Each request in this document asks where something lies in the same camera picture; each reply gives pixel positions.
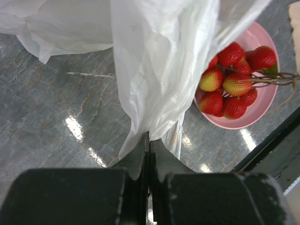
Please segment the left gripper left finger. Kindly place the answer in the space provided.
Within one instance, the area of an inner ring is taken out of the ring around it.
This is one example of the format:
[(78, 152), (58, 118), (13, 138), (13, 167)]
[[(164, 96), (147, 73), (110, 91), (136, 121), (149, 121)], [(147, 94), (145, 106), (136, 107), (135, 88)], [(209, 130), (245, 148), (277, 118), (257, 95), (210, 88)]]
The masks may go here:
[(3, 225), (143, 225), (149, 135), (109, 168), (29, 169), (12, 183)]

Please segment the white plastic bag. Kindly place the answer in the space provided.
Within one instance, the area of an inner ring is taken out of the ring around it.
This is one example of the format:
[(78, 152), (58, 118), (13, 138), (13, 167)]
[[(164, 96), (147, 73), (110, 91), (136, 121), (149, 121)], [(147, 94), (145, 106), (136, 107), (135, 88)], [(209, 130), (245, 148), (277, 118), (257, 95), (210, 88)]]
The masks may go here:
[(118, 95), (131, 118), (119, 152), (144, 132), (180, 156), (182, 123), (201, 74), (269, 5), (267, 0), (3, 0), (0, 31), (47, 63), (113, 49)]

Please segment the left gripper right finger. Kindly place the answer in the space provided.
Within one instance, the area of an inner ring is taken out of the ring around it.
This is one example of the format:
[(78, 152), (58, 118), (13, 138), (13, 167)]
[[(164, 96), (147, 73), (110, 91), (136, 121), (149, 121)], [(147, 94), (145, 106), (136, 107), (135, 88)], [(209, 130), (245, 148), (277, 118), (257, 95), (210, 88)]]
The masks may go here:
[(150, 191), (159, 225), (293, 225), (277, 181), (267, 174), (196, 173), (161, 140), (150, 142)]

